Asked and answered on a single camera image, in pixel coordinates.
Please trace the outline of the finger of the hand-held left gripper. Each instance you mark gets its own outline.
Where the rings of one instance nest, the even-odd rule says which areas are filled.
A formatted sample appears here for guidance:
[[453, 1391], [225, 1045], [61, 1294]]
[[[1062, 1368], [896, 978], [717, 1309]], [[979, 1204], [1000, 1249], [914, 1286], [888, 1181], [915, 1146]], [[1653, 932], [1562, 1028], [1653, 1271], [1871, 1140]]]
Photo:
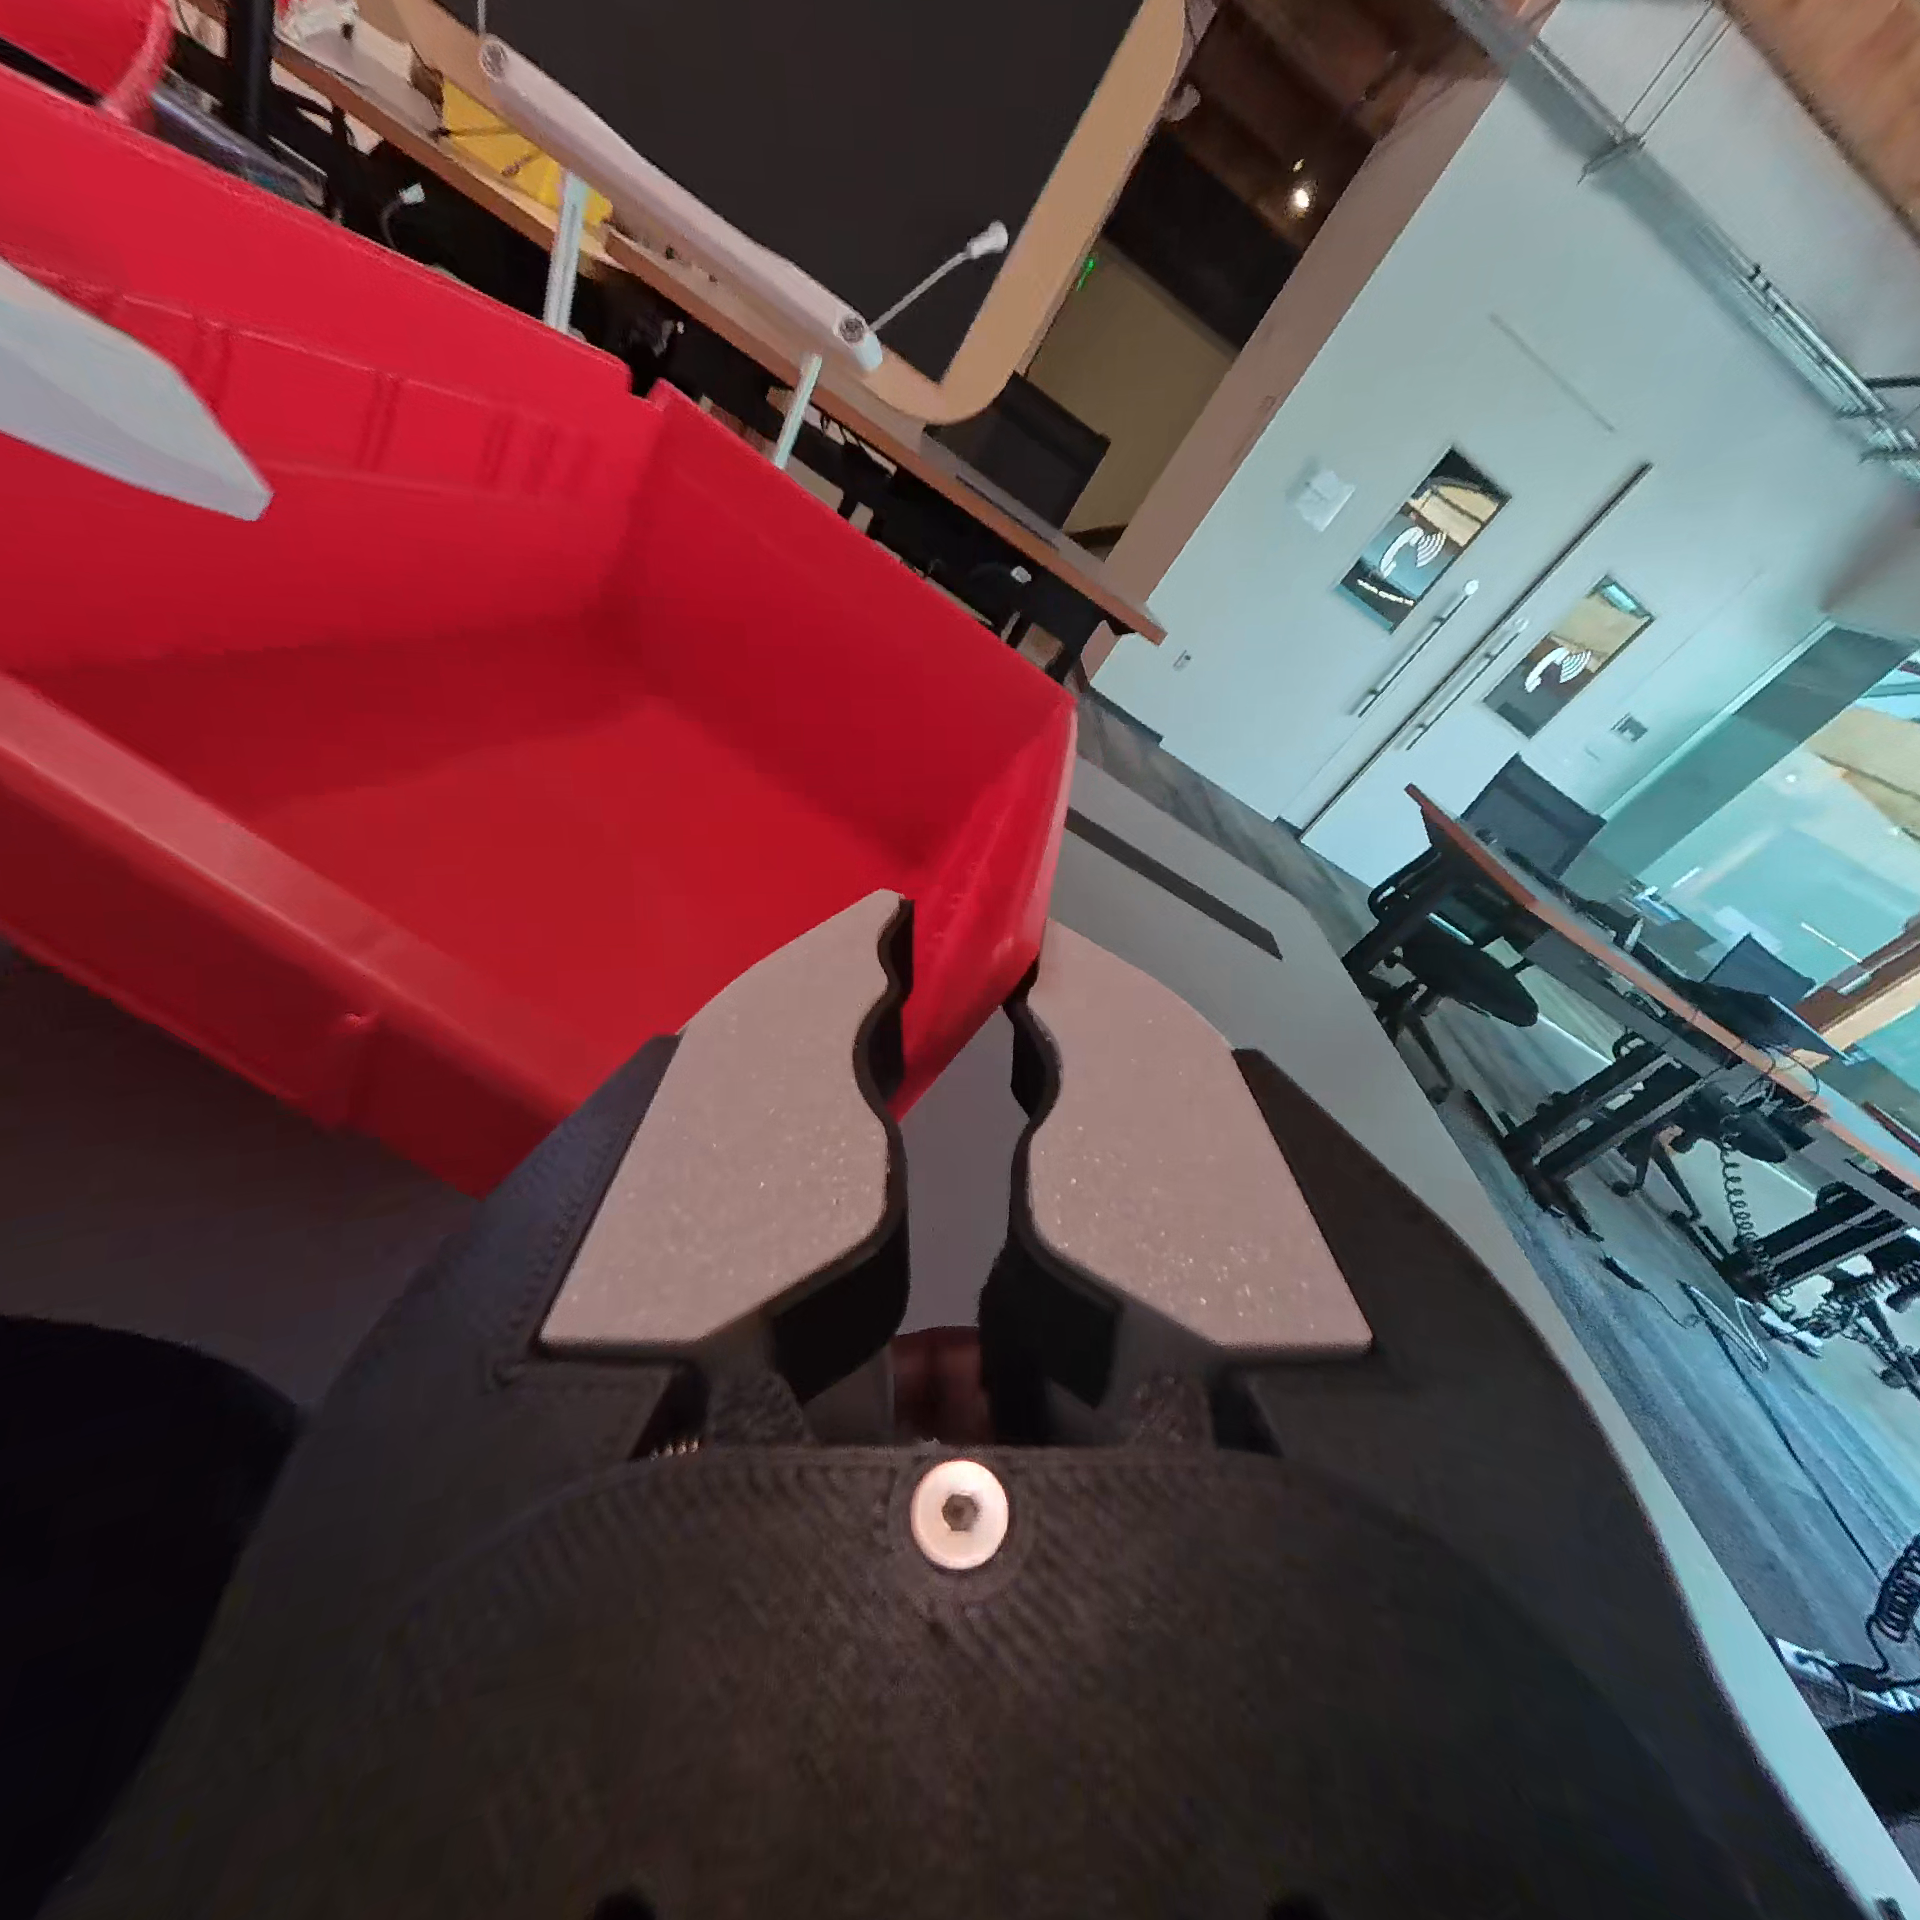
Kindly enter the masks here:
[[2, 431], [126, 486], [258, 521], [271, 486], [185, 376], [35, 279], [2, 266]]

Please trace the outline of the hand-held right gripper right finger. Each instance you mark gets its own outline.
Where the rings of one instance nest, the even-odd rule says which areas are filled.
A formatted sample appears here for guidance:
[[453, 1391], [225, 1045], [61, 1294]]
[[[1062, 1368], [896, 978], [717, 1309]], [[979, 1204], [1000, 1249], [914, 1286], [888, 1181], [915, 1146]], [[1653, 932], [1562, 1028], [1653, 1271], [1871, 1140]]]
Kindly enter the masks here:
[[1007, 1014], [1024, 1128], [978, 1300], [999, 1425], [1206, 1416], [1241, 1376], [1374, 1349], [1241, 1058], [1182, 993], [1054, 921]]

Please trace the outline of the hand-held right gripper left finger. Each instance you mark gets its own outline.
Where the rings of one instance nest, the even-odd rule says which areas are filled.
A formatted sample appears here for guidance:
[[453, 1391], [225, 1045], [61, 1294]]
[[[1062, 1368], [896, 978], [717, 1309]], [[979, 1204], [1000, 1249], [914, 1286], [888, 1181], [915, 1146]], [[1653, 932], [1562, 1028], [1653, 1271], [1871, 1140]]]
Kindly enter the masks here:
[[871, 1368], [910, 1289], [911, 904], [871, 890], [750, 964], [673, 1037], [539, 1349], [765, 1366], [798, 1400]]

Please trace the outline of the black office chair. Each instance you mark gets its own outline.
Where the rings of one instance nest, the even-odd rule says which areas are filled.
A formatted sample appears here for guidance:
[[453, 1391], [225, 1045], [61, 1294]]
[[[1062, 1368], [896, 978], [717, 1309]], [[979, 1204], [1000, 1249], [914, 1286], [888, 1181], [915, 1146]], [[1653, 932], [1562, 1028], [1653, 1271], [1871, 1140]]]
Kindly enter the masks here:
[[1432, 1106], [1443, 1106], [1455, 1078], [1425, 1031], [1431, 1012], [1461, 1005], [1514, 1031], [1541, 1022], [1537, 1001], [1519, 984], [1517, 970], [1502, 967], [1432, 909], [1454, 890], [1455, 872], [1432, 850], [1386, 874], [1368, 895], [1376, 926], [1341, 954], [1341, 967], [1374, 1002], [1376, 1020], [1391, 1042], [1413, 1039], [1432, 1066], [1425, 1089]]

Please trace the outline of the red storage bin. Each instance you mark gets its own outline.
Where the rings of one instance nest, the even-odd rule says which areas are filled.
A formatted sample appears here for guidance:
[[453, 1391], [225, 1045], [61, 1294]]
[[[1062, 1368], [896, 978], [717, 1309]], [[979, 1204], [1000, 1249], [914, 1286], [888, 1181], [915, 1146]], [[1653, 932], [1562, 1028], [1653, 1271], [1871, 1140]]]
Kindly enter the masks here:
[[122, 122], [149, 114], [176, 41], [168, 2], [5, 2], [5, 58]]
[[5, 72], [5, 261], [253, 519], [5, 445], [5, 941], [483, 1193], [910, 900], [903, 1112], [1030, 967], [1071, 695], [673, 391]]

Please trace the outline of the yellow packet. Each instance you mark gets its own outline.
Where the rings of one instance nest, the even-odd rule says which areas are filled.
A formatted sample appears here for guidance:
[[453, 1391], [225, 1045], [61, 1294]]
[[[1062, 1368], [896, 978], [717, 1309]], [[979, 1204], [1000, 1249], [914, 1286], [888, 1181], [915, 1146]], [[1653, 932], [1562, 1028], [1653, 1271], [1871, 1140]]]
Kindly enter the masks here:
[[462, 164], [541, 208], [552, 222], [559, 217], [567, 168], [449, 80], [439, 81], [437, 141]]

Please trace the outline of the black computer monitor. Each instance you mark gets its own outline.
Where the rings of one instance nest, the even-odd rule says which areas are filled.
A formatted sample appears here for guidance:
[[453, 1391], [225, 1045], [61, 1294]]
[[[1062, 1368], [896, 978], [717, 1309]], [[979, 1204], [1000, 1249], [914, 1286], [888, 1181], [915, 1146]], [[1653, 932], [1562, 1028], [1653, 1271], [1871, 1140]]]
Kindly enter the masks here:
[[1565, 878], [1601, 830], [1601, 815], [1522, 756], [1507, 759], [1457, 818], [1474, 838], [1541, 880]]

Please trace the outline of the white desk lamp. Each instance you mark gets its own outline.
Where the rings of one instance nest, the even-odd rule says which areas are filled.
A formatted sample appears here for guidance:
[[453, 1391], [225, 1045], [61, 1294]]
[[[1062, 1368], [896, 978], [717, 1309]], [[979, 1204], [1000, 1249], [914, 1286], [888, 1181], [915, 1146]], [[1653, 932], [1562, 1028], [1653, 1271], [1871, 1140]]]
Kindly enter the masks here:
[[771, 447], [771, 461], [778, 469], [787, 464], [824, 361], [835, 361], [858, 376], [872, 376], [885, 361], [882, 324], [922, 300], [957, 266], [999, 256], [1010, 247], [1006, 224], [992, 222], [885, 309], [877, 320], [869, 320], [790, 258], [753, 242], [678, 181], [642, 158], [607, 120], [499, 36], [481, 32], [475, 42], [475, 62], [489, 97], [504, 106], [515, 129], [541, 138], [543, 149], [567, 168], [581, 170], [586, 188], [607, 196], [614, 217], [658, 228], [710, 277], [731, 279], [745, 294], [801, 335], [807, 351], [799, 361], [799, 378], [784, 408]]

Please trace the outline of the wooden office desk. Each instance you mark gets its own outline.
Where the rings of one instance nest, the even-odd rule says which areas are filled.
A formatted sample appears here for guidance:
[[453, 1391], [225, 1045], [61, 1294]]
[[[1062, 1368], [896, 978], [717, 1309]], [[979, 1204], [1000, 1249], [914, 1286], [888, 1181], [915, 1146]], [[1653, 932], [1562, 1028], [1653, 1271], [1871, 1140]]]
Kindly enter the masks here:
[[[523, 239], [552, 248], [559, 238], [559, 215], [520, 193], [504, 178], [473, 164], [449, 136], [439, 132], [439, 117], [429, 101], [413, 92], [407, 78], [379, 58], [384, 38], [373, 30], [327, 30], [311, 38], [274, 38], [275, 68], [311, 94], [327, 101], [355, 127], [407, 153], [431, 178], [441, 181], [465, 202], [483, 210], [496, 224], [513, 228]], [[799, 389], [801, 348], [753, 301], [727, 287], [703, 270], [678, 256], [659, 256], [634, 244], [607, 224], [586, 230], [582, 265], [589, 274], [622, 285], [639, 285], [673, 306], [687, 322], [727, 341], [747, 354], [771, 389]], [[1069, 671], [1096, 628], [1131, 633], [1160, 642], [1166, 630], [1144, 601], [1114, 585], [1103, 559], [1091, 558], [1066, 533], [1050, 528], [1010, 494], [975, 472], [975, 469], [929, 437], [927, 426], [887, 402], [877, 389], [838, 367], [819, 372], [809, 392], [810, 408], [864, 445], [875, 458], [914, 472], [926, 488], [950, 500], [989, 535], [1013, 546], [1042, 599], [1024, 588], [1024, 610], [1038, 614], [1045, 633], [1059, 642], [1054, 657], [1057, 677]]]

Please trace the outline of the phone booth door window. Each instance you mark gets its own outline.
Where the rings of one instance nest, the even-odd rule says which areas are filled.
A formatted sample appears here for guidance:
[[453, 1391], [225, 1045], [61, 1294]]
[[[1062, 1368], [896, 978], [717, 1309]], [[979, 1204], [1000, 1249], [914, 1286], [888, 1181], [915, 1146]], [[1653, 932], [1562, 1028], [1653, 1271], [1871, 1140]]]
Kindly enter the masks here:
[[1506, 503], [1494, 478], [1448, 447], [1377, 526], [1335, 592], [1393, 633]]
[[1597, 577], [1493, 685], [1482, 706], [1522, 735], [1541, 733], [1653, 620], [1653, 607], [1617, 577]]

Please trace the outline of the black panel wooden rim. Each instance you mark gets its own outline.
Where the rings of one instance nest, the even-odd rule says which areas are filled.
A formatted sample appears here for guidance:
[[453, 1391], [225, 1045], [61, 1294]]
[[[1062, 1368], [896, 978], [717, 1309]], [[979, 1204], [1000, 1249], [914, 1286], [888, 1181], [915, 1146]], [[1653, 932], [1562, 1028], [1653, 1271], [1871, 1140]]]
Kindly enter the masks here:
[[[879, 326], [875, 375], [824, 361], [926, 424], [984, 412], [1033, 350], [1160, 120], [1185, 36], [1174, 2], [398, 2], [368, 10], [427, 70], [515, 127], [475, 62], [480, 33], [499, 36], [642, 158], [869, 320], [1003, 222], [1003, 254], [957, 266]], [[609, 202], [607, 213], [632, 242], [702, 270], [658, 228], [622, 222]], [[717, 280], [807, 351], [769, 309]]]

